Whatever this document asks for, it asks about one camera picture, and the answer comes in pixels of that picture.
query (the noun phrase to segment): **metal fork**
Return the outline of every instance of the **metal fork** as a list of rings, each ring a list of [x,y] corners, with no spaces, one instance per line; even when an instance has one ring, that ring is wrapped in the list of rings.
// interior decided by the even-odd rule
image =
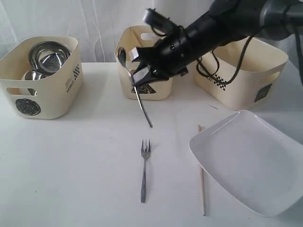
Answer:
[[[144,158],[143,177],[141,186],[141,203],[146,202],[146,161],[151,156],[151,141],[149,140],[148,146],[147,141],[142,140],[141,156]]]

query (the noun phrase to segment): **white backdrop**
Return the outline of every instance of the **white backdrop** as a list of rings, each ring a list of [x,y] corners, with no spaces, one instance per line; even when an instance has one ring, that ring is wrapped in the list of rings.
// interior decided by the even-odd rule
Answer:
[[[67,35],[80,42],[83,62],[115,61],[122,32],[140,25],[145,8],[156,8],[175,23],[189,25],[213,0],[0,0],[0,58],[22,40]],[[294,39],[272,43],[294,58]]]

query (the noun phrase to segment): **chopstick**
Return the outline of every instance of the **chopstick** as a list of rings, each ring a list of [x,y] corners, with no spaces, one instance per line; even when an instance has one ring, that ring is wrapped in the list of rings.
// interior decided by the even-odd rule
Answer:
[[[203,131],[205,128],[198,125],[198,132]],[[202,214],[206,216],[206,206],[205,206],[205,184],[204,184],[204,169],[200,168],[200,180],[201,180],[201,207],[202,207]]]

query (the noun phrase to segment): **white table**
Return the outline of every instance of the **white table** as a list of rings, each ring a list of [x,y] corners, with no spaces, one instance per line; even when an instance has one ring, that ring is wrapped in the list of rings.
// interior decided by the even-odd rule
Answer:
[[[202,217],[188,141],[197,124],[209,127],[233,111],[190,75],[174,80],[168,99],[144,102],[151,130],[138,103],[123,96],[114,63],[84,63],[83,71],[85,84],[57,120],[20,118],[0,96],[1,227],[303,226],[303,200],[276,218],[259,217],[208,176]],[[253,111],[303,143],[303,88],[293,64]],[[147,204],[140,203],[143,138],[153,142]]]

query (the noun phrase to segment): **square plate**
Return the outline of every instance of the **square plate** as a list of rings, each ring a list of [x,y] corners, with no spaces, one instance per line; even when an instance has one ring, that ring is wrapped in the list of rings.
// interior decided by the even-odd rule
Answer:
[[[303,145],[250,111],[239,111],[189,142],[201,167],[253,212],[276,216],[303,196]]]

